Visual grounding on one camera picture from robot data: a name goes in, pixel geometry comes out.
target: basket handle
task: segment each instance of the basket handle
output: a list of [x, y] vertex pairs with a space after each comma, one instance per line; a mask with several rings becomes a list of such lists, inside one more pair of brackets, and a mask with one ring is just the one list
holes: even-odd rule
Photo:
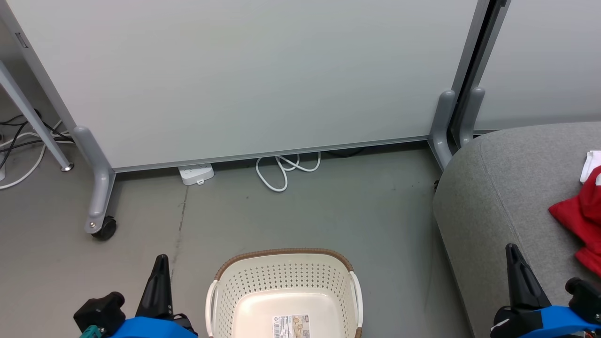
[[217, 280], [214, 280], [209, 287], [209, 291], [207, 292], [207, 300], [204, 303], [204, 322], [207, 325], [207, 334], [209, 337], [213, 338], [213, 319], [211, 318], [211, 313], [213, 310], [211, 309], [211, 303], [213, 302], [213, 295], [215, 294], [215, 289], [217, 288]]
[[353, 277], [353, 284], [355, 286], [355, 298], [357, 300], [357, 308], [355, 309], [355, 313], [357, 314], [357, 327], [363, 326], [363, 294], [361, 293], [361, 285], [359, 285], [359, 280], [357, 279], [357, 275], [353, 271], [350, 272], [350, 276]]

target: laundry basket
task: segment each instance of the laundry basket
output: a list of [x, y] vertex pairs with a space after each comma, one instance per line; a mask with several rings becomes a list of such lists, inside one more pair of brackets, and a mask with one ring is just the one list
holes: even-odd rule
[[361, 287], [336, 251], [241, 254], [217, 272], [205, 320], [212, 338], [360, 338]]

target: whiteboard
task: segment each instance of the whiteboard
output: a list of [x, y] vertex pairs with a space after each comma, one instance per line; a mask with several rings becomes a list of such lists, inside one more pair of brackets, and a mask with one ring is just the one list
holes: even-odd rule
[[515, 0], [480, 81], [476, 130], [601, 120], [601, 2]]
[[7, 0], [114, 168], [428, 135], [477, 0]]

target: red garment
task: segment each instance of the red garment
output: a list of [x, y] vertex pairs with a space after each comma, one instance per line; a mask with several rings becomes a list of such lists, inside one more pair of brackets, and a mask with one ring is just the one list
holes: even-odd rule
[[578, 196], [551, 206], [549, 212], [580, 237], [585, 247], [576, 258], [601, 277], [601, 186], [595, 185], [600, 174], [601, 167], [595, 168]]

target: gray sofa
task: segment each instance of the gray sofa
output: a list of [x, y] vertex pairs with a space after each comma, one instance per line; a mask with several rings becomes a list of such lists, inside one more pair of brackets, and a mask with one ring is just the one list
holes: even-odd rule
[[571, 277], [598, 280], [574, 254], [580, 240], [549, 213], [576, 195], [586, 152], [601, 150], [601, 123], [550, 124], [478, 137], [445, 169], [434, 214], [475, 337], [489, 337], [509, 305], [505, 245], [519, 246], [552, 304], [567, 305]]

